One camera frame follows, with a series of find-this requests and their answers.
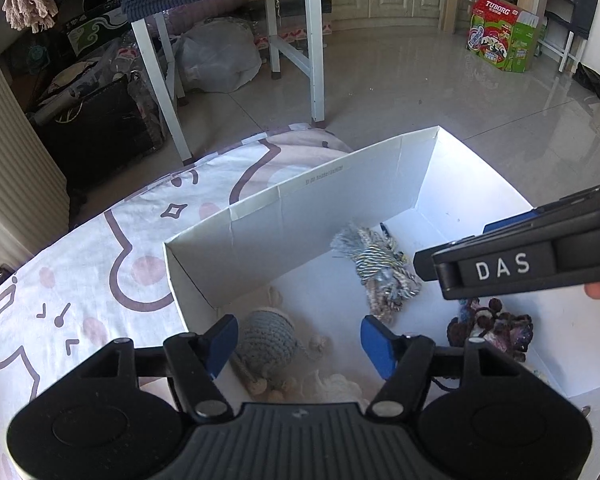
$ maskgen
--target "cartoon print fabric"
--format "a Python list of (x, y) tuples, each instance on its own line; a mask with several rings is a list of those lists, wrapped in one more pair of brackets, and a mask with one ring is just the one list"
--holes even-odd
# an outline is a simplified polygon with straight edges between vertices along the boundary
[(157, 180), (76, 228), (0, 287), (0, 480), (11, 418), (112, 339), (182, 332), (162, 243), (241, 198), (349, 153), (307, 124), (258, 134)]

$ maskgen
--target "black bag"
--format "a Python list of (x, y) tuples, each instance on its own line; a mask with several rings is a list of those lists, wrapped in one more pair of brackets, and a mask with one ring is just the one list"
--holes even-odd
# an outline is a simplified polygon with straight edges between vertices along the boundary
[(70, 189), (88, 189), (156, 148), (127, 85), (121, 77), (37, 128)]
[(598, 72), (590, 69), (588, 66), (584, 66), (582, 63), (578, 63), (578, 69), (573, 78), (576, 83), (587, 90), (591, 90), (600, 99), (600, 74)]

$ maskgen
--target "cardboard box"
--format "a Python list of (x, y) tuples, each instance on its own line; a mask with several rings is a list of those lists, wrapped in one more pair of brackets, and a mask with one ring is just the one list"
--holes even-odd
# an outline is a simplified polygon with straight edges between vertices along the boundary
[(108, 2), (87, 10), (69, 20), (62, 28), (78, 59), (131, 30), (131, 23), (122, 12), (121, 0)]
[(539, 18), (498, 0), (478, 0), (467, 48), (505, 72), (524, 72)]
[[(202, 333), (219, 316), (238, 320), (266, 304), (271, 284), (298, 337), (330, 338), (312, 364), (297, 358), (296, 378), (318, 367), (359, 383), (371, 399), (382, 381), (360, 346), (368, 314), (365, 289), (347, 258), (330, 251), (348, 222), (385, 222), (409, 256), (479, 234), (485, 224), (530, 209), (529, 203), (462, 142), (440, 127), (385, 140), (237, 202), (168, 240), (168, 279), (183, 322)], [(513, 313), (534, 320), (527, 360), (577, 406), (591, 406), (594, 452), (582, 478), (600, 473), (600, 301), (582, 287), (503, 297)], [(405, 304), (395, 333), (421, 333), (448, 346), (446, 327), (458, 303), (437, 282)], [(249, 397), (230, 366), (216, 381), (232, 405)]]

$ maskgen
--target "black chair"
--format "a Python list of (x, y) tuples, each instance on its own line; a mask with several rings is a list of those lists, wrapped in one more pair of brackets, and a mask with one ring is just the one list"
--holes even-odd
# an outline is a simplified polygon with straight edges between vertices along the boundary
[[(547, 11), (544, 13), (548, 20), (559, 23), (569, 31), (567, 44), (563, 48), (550, 43), (547, 40), (539, 40), (539, 43), (548, 49), (553, 50), (556, 54), (562, 57), (559, 68), (560, 72), (564, 71), (564, 67), (570, 57), (576, 62), (576, 64), (582, 60), (584, 47), (589, 39), (591, 25), (593, 24), (593, 17), (596, 15), (597, 8), (598, 0), (575, 0), (573, 2), (573, 15), (571, 16), (570, 22), (558, 16), (554, 12)], [(573, 44), (573, 38), (575, 36), (582, 38), (582, 43), (578, 48), (578, 53), (576, 56), (573, 56), (571, 54), (571, 45)]]

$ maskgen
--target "radiator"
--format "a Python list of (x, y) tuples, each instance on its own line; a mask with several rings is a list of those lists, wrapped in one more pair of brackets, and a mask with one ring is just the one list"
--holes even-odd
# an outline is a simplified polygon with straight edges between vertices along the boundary
[(66, 179), (0, 70), (0, 266), (17, 269), (66, 234)]

